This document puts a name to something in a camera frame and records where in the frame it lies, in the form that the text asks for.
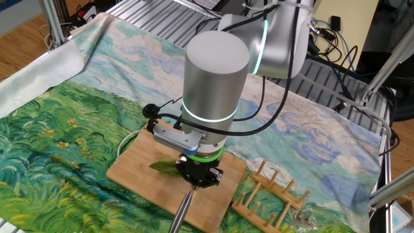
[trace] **glowing teal ring light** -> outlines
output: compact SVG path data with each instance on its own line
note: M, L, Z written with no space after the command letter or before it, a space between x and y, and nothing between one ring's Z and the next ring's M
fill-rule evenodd
M259 70L259 66L261 63L261 58L263 57L263 51L265 49L266 37L267 37L267 28L268 28L268 22L267 20L265 20L265 26L263 27L263 37L261 38L261 43L260 43L259 56L257 57L256 67L254 67L253 74L257 74L257 71Z
M234 112L232 114L230 114L229 116L226 116L222 119L217 119L217 120L210 120L210 119L205 119L202 117L197 116L196 114L192 113L190 110L188 110L188 108L186 107L186 105L184 104L184 100L182 101L182 106L184 107L184 109L187 111L188 114L190 114L190 116L192 116L193 118L196 118L197 120L201 120L203 122L209 122L209 123L218 123L218 122L223 122L225 120L230 119L235 112L237 111L237 108L234 110Z

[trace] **bamboo cutting board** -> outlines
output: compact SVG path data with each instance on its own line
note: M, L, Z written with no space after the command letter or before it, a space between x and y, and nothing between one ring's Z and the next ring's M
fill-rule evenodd
M179 152L153 140L146 130L138 134L135 141L108 169L108 178L151 201L171 214L175 214L190 185L182 177L170 177L149 168L158 158L177 159ZM219 168L224 171L219 186L194 193L185 221L203 232L217 232L230 201L246 170L246 162L223 154Z

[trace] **green leaf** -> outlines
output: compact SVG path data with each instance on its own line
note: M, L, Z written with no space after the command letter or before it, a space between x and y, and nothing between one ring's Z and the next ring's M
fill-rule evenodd
M159 158L158 162L149 165L150 168L166 175L178 177L180 173L174 168L175 160L169 158Z

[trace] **clear plastic bag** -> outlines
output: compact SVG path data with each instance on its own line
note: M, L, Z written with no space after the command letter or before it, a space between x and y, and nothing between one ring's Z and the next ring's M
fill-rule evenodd
M303 204L302 209L289 210L289 217L296 233L314 232L316 227L316 218L312 214L311 206Z

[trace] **green gripper band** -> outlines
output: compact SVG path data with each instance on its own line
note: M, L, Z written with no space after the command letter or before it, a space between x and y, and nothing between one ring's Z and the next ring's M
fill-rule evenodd
M204 158L200 158L200 157L195 156L195 155L187 155L187 156L188 156L190 159L192 159L192 160L194 160L194 161L196 161L196 162L212 162L212 161L214 161L214 160L216 160L216 159L220 158L220 156L223 154L223 151L224 151L224 147L222 147L222 148L220 149L220 151L219 151L216 155L214 155L213 157L210 157L210 158L206 158L206 159L204 159Z

